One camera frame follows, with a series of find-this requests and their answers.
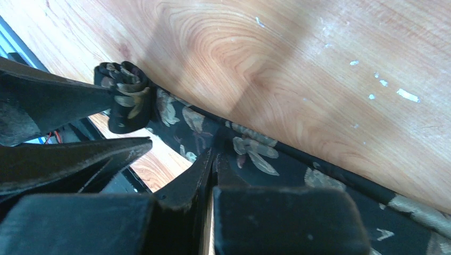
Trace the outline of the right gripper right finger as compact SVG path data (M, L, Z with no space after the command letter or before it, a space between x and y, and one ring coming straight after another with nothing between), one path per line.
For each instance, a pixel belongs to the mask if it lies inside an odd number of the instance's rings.
M222 154L215 160L215 252L254 253L252 188Z

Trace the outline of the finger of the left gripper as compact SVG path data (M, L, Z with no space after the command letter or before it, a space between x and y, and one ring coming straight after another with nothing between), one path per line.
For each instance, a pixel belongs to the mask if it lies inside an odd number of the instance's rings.
M111 90L1 58L1 145L15 146L109 109Z
M1 211L35 193L97 193L151 150L150 138L1 146Z

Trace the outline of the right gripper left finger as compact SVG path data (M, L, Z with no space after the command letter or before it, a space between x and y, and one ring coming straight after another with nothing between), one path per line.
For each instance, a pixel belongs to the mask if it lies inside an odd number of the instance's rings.
M154 193L152 254L208 254L212 220L213 149Z

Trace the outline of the black floral patterned tie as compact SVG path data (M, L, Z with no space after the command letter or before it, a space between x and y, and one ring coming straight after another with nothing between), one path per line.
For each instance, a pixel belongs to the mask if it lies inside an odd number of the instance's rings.
M215 148L246 184L347 192L362 216L371 254L450 254L449 214L193 106L128 61L100 63L94 84L113 93L106 111L113 133L147 129L190 162Z

